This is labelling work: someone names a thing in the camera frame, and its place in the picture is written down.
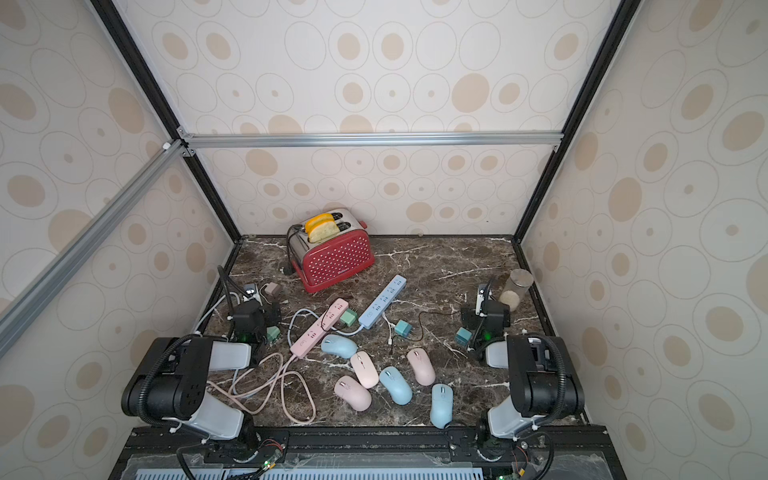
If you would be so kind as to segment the teal charger small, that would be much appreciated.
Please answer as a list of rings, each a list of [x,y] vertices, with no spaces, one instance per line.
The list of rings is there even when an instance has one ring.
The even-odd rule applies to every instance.
[[[470,330],[467,330],[466,328],[459,328],[454,336],[454,340],[457,345],[463,348],[467,348],[469,346],[470,341],[473,338],[473,333]]]

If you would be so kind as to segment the black usb cables blue strip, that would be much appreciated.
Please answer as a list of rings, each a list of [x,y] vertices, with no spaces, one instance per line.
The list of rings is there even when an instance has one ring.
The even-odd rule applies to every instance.
[[[415,342],[426,345],[430,342],[452,342],[462,327],[461,312],[422,311],[417,315]]]

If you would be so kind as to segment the pink power strip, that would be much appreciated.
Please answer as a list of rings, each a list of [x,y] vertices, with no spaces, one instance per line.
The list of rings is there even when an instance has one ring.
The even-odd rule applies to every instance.
[[[290,347],[291,353],[304,358],[341,319],[348,309],[348,302],[338,298]]]

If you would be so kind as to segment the pink mouse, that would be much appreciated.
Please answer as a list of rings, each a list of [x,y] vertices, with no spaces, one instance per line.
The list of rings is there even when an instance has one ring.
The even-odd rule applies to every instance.
[[[358,382],[366,389],[371,389],[379,383],[379,372],[371,357],[365,351],[358,351],[350,358],[350,364]]]
[[[337,380],[334,385],[334,393],[357,412],[367,410],[372,403],[369,391],[349,376],[343,376]]]
[[[421,348],[408,351],[406,358],[413,370],[416,382],[422,386],[431,386],[436,381],[436,373],[427,352]]]

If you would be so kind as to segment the light blue power strip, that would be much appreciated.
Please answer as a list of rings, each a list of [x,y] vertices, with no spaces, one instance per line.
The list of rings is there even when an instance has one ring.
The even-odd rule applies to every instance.
[[[360,325],[364,329],[371,329],[393,300],[404,289],[405,285],[406,279],[401,275],[395,275],[366,310],[358,317]]]

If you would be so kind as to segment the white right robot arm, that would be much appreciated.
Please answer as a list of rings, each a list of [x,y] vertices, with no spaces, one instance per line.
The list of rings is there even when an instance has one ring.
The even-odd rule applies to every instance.
[[[461,322],[469,355],[509,377],[507,397],[479,421],[485,437],[518,440],[527,431],[583,413],[584,390],[562,338],[508,334],[509,306],[483,291],[473,307],[461,309]]]

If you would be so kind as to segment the blue mouse near strip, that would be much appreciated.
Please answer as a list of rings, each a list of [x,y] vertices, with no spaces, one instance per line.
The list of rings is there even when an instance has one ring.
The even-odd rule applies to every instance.
[[[358,346],[350,338],[329,334],[322,340],[321,350],[326,354],[348,360],[357,353]]]

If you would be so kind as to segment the blue mouse far right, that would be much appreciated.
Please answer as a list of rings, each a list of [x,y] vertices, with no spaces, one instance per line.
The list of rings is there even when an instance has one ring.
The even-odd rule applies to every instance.
[[[434,384],[431,390],[430,421],[438,429],[444,429],[453,421],[454,393],[446,384]]]

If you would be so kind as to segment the glass jar with powder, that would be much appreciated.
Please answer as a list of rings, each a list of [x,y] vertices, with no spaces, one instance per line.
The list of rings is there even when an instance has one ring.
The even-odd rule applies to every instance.
[[[506,305],[511,312],[514,312],[520,306],[533,283],[534,277],[530,271],[522,268],[513,269],[506,277],[498,300]]]

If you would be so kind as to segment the red polka dot toaster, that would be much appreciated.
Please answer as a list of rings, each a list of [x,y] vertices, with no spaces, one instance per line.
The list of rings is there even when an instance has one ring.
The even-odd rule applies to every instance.
[[[308,293],[317,293],[368,269],[375,263],[367,225],[346,208],[335,208],[340,232],[320,243],[310,243],[303,223],[286,232],[288,261]]]

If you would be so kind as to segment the yellow toast slice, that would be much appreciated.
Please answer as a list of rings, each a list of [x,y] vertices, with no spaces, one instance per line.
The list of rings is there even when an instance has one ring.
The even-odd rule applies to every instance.
[[[340,232],[332,213],[323,213],[306,221],[304,232],[310,243],[320,243]]]

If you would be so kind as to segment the black front rail base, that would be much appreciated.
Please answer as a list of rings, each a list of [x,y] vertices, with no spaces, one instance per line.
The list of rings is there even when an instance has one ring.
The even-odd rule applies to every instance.
[[[112,479],[623,479],[600,426],[551,426],[520,440],[479,427],[255,427],[204,440],[140,427]]]

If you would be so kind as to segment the silver left frame bar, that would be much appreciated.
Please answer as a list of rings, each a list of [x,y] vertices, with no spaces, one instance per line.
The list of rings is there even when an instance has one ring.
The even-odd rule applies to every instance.
[[[168,166],[181,156],[184,143],[168,143],[96,215],[64,251],[16,297],[1,315],[1,354],[6,355],[97,248],[135,207]]]

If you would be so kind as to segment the black corner frame post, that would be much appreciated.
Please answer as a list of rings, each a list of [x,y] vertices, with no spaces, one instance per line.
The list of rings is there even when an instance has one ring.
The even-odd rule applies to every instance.
[[[113,1],[109,0],[92,0],[89,1],[89,4],[94,8],[97,17],[116,45],[138,86],[148,100],[151,109],[170,138],[172,140],[180,140],[182,145],[189,149],[189,153],[184,156],[188,169],[220,221],[225,233],[235,244],[239,244],[242,238],[241,232],[232,219],[221,196],[214,187],[201,160],[196,153],[192,153],[191,147],[179,133],[181,123],[154,74],[151,72],[144,55],[141,53],[132,34],[129,32],[117,6]]]

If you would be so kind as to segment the black right frame post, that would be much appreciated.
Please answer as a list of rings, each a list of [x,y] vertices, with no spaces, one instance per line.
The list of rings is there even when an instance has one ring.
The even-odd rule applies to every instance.
[[[562,140],[553,151],[545,164],[541,177],[533,191],[518,227],[513,235],[516,244],[521,245],[528,234],[531,225],[540,210],[550,186],[568,153],[571,144],[584,123],[584,118],[594,100],[601,83],[619,50],[639,7],[640,0],[620,1],[617,10],[609,24],[606,34],[599,44],[594,61],[592,62],[585,80],[580,87],[571,111],[562,129]]]

